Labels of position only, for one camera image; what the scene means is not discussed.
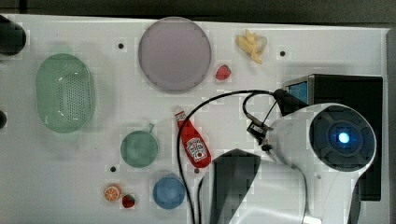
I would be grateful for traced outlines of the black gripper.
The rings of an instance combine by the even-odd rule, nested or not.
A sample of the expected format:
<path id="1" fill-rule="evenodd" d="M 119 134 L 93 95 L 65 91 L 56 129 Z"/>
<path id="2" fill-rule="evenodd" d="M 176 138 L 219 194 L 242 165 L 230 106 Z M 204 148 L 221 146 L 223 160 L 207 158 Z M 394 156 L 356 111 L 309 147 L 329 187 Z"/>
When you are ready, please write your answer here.
<path id="1" fill-rule="evenodd" d="M 282 116 L 294 113 L 307 107 L 307 104 L 285 90 L 278 89 L 274 92 L 274 98 L 279 106 Z"/>

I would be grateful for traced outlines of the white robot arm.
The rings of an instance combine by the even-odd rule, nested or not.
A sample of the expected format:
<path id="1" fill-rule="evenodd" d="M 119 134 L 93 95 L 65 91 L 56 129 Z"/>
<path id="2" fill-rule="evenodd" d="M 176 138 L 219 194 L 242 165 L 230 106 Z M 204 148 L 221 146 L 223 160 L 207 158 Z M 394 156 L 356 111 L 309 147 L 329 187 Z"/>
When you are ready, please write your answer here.
<path id="1" fill-rule="evenodd" d="M 273 92 L 281 118 L 248 130 L 268 159 L 241 149 L 215 158 L 198 189 L 199 224 L 348 224 L 376 137 L 355 109 Z"/>

